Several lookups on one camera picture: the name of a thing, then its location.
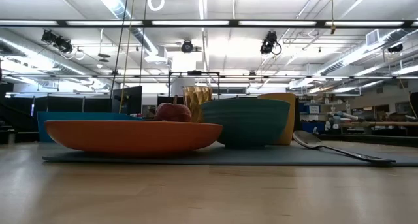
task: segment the spoon handle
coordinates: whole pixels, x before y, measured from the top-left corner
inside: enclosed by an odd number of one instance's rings
[[[384,158],[374,157],[374,156],[370,156],[370,155],[363,155],[363,154],[355,153],[355,152],[348,152],[346,150],[341,150],[341,149],[333,148],[333,147],[330,147],[330,146],[323,146],[323,147],[324,148],[328,148],[328,149],[333,150],[333,151],[336,151],[336,152],[343,153],[345,155],[348,155],[348,156],[353,157],[353,158],[356,158],[356,159],[360,159],[362,161],[368,161],[368,162],[385,162],[385,163],[390,163],[390,162],[394,163],[394,162],[396,162],[393,159],[384,159]]]

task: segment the orange plate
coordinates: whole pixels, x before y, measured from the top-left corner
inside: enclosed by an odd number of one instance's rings
[[[85,152],[154,156],[211,145],[222,125],[166,121],[52,120],[45,122],[53,140]]]

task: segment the apple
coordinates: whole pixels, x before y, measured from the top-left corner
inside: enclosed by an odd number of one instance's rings
[[[191,112],[189,108],[182,104],[177,104],[177,95],[174,96],[174,102],[161,103],[155,111],[155,120],[190,122]]]

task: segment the table surface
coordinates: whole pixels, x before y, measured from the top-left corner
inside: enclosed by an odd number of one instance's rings
[[[52,150],[0,146],[1,224],[418,222],[418,168],[43,163]]]

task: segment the spoon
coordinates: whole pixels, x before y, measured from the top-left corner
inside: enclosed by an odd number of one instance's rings
[[[324,145],[322,145],[322,141],[319,138],[317,138],[315,135],[313,135],[311,133],[308,133],[306,131],[295,131],[293,133],[293,138],[300,145],[302,145],[302,146],[304,146],[308,149],[319,150],[321,148],[328,148],[330,150],[343,153],[343,154],[348,155],[350,157],[360,159],[362,161],[372,162],[372,163],[376,163],[376,162],[380,162],[380,163],[391,163],[392,162],[392,163],[394,163],[394,162],[396,162],[395,160],[392,160],[392,159],[384,159],[384,158],[378,158],[378,157],[369,156],[369,155],[362,155],[362,154],[359,154],[359,153],[348,152],[348,151],[345,151],[345,150],[332,148],[330,146],[324,146]]]

